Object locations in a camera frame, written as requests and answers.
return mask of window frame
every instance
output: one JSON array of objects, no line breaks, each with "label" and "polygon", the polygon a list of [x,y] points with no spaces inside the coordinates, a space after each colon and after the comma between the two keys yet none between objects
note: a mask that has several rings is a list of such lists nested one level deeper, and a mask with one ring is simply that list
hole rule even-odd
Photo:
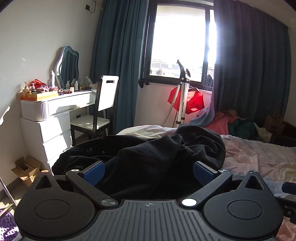
[{"label": "window frame", "polygon": [[195,3],[195,2],[177,1],[177,0],[151,0],[149,2],[147,21],[146,21],[146,27],[145,27],[145,35],[144,35],[142,64],[141,64],[141,80],[145,82],[148,81],[152,83],[161,83],[161,84],[168,84],[168,85],[178,85],[180,82],[180,80],[176,78],[150,75],[154,26],[155,26],[155,19],[156,19],[156,12],[157,12],[158,5],[174,5],[174,6],[205,9],[205,21],[206,21],[205,55],[204,55],[204,62],[202,66],[202,81],[201,82],[191,81],[190,85],[192,87],[197,87],[202,90],[212,91],[212,87],[204,86],[204,85],[207,77],[207,68],[208,68],[207,57],[210,50],[210,47],[209,47],[210,10],[214,10],[214,7],[211,5]]}]

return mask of purple textured mat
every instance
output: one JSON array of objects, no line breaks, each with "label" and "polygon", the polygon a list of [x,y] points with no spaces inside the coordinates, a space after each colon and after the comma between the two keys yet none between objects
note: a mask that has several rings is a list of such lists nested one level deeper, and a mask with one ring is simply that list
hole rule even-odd
[{"label": "purple textured mat", "polygon": [[17,225],[11,213],[0,219],[0,241],[12,241],[18,233]]}]

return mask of window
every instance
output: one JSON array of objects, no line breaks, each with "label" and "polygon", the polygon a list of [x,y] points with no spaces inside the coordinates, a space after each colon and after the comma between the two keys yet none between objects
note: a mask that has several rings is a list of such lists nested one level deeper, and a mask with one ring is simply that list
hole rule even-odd
[{"label": "window", "polygon": [[152,0],[143,51],[142,78],[177,85],[179,59],[190,71],[191,85],[211,90],[216,60],[216,25],[212,6]]}]

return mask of white dressing table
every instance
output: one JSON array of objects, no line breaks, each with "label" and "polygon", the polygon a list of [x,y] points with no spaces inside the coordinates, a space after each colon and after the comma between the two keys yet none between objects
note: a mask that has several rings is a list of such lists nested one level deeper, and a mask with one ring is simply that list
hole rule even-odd
[{"label": "white dressing table", "polygon": [[95,97],[95,90],[89,90],[40,101],[21,100],[27,153],[42,163],[41,168],[51,170],[60,154],[71,147],[69,113],[94,104]]}]

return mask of mirror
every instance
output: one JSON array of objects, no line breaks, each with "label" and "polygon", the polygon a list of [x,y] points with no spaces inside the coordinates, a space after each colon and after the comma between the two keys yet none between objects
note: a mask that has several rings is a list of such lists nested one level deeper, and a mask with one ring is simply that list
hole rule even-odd
[{"label": "mirror", "polygon": [[67,81],[71,84],[73,79],[78,80],[78,60],[79,53],[70,46],[67,45],[62,49],[61,56],[54,69],[59,89],[65,89]]}]

